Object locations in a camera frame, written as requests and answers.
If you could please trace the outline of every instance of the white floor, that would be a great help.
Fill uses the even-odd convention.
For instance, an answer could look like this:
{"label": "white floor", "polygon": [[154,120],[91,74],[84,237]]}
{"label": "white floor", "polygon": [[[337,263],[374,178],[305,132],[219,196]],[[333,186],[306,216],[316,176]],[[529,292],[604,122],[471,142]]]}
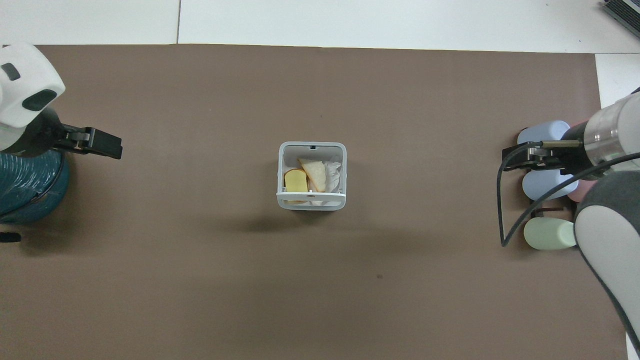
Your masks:
{"label": "white floor", "polygon": [[640,360],[636,351],[634,350],[634,346],[631,345],[631,340],[629,340],[629,335],[627,335],[627,354],[629,356],[629,360]]}
{"label": "white floor", "polygon": [[[640,87],[640,39],[598,0],[0,0],[0,44],[253,44],[596,54],[600,101]],[[630,359],[637,359],[633,349]]]}

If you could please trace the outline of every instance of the light blue cylinder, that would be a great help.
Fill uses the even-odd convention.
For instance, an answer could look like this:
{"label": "light blue cylinder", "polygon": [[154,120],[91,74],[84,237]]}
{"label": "light blue cylinder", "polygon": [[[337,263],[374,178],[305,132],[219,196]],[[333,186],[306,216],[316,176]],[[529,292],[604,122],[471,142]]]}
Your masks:
{"label": "light blue cylinder", "polygon": [[562,120],[543,122],[522,130],[518,135],[518,143],[560,140],[569,128],[569,124]]}
{"label": "light blue cylinder", "polygon": [[[547,191],[554,186],[559,185],[563,181],[571,178],[571,175],[562,175],[560,170],[535,170],[524,175],[522,179],[522,190],[531,200],[538,200]],[[574,191],[578,187],[578,183],[572,183],[558,190],[551,195],[549,199],[555,199],[565,196]]]}

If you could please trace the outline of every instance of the teal spool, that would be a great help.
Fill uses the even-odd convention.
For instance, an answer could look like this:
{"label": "teal spool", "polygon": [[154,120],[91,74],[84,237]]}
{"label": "teal spool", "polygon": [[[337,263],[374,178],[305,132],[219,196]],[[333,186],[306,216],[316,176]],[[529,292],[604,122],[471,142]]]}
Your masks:
{"label": "teal spool", "polygon": [[0,153],[0,224],[26,224],[47,216],[62,201],[68,184],[69,167],[60,152],[35,158]]}

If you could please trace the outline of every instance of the black cable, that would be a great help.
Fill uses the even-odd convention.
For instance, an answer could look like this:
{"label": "black cable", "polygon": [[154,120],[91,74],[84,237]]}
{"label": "black cable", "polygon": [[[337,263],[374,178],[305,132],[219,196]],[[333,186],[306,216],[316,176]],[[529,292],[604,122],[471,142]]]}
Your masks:
{"label": "black cable", "polygon": [[18,233],[0,233],[0,243],[17,243],[22,240]]}
{"label": "black cable", "polygon": [[497,176],[495,187],[496,187],[496,194],[498,198],[498,226],[500,227],[500,243],[502,243],[502,246],[506,245],[502,242],[502,239],[504,239],[504,224],[502,223],[502,196],[500,191],[502,173],[504,172],[504,168],[507,166],[509,161],[511,161],[511,159],[513,159],[517,154],[520,154],[521,152],[527,149],[531,149],[533,147],[540,147],[540,146],[542,146],[542,142],[533,142],[533,143],[526,143],[524,145],[521,145],[513,149],[513,151],[511,151],[507,156],[504,157],[504,159],[502,159],[502,163],[500,164],[500,168],[498,169],[498,176]]}
{"label": "black cable", "polygon": [[[640,158],[640,152],[635,152],[633,154],[629,154],[629,155],[624,155],[624,156],[620,156],[619,158],[615,158],[613,160],[609,160],[609,161],[605,161],[603,163],[599,163],[598,165],[595,165],[594,167],[590,167],[586,170],[583,170],[581,172],[579,172],[578,174],[575,174],[574,176],[570,177],[569,179],[563,181],[562,183],[559,183],[558,185],[554,186],[551,190],[547,191],[546,193],[544,193],[538,200],[534,201],[522,214],[520,214],[520,217],[518,217],[518,220],[516,220],[516,222],[513,224],[513,226],[511,227],[511,230],[509,230],[509,233],[507,234],[506,238],[504,237],[504,230],[502,228],[502,209],[500,209],[500,207],[498,207],[498,213],[499,213],[499,225],[500,225],[500,244],[505,247],[507,246],[507,244],[509,243],[509,240],[511,240],[511,237],[513,236],[513,234],[516,232],[516,230],[518,229],[518,227],[520,227],[520,225],[522,225],[522,222],[524,222],[524,219],[531,214],[535,209],[538,208],[538,206],[540,206],[540,204],[542,204],[544,201],[546,201],[551,195],[555,194],[556,192],[558,192],[560,189],[564,188],[565,186],[574,183],[575,181],[578,181],[579,179],[582,179],[583,177],[589,176],[591,174],[594,174],[596,172],[601,171],[604,168],[609,168],[615,164],[619,164],[619,163],[624,163],[625,161],[630,161],[630,160],[634,160],[634,159],[639,159]],[[498,203],[500,204],[500,175],[501,172],[498,173]]]}
{"label": "black cable", "polygon": [[49,183],[49,185],[47,186],[47,188],[45,188],[45,190],[43,190],[42,192],[36,194],[33,198],[31,198],[31,200],[29,200],[29,202],[18,206],[17,208],[13,209],[13,210],[9,210],[6,213],[0,214],[0,221],[2,221],[2,218],[4,218],[7,215],[11,215],[17,211],[22,210],[24,207],[33,204],[35,202],[38,202],[40,199],[42,199],[42,197],[44,195],[47,195],[47,193],[51,190],[51,188],[53,188],[53,186],[58,182],[58,179],[60,178],[60,174],[62,174],[62,168],[65,166],[65,153],[64,152],[60,152],[60,165],[58,166],[58,171],[56,172],[56,175],[53,177],[53,180]]}

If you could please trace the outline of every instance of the white tissue paper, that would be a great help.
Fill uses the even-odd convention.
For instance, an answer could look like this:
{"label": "white tissue paper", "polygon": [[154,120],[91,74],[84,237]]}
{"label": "white tissue paper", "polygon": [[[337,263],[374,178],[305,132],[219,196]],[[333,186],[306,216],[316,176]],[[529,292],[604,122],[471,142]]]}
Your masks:
{"label": "white tissue paper", "polygon": [[[323,161],[326,170],[326,191],[328,193],[338,192],[340,186],[340,168],[342,164],[337,161]],[[309,190],[317,192],[311,181],[308,182]],[[325,201],[309,201],[313,206],[322,206]]]}

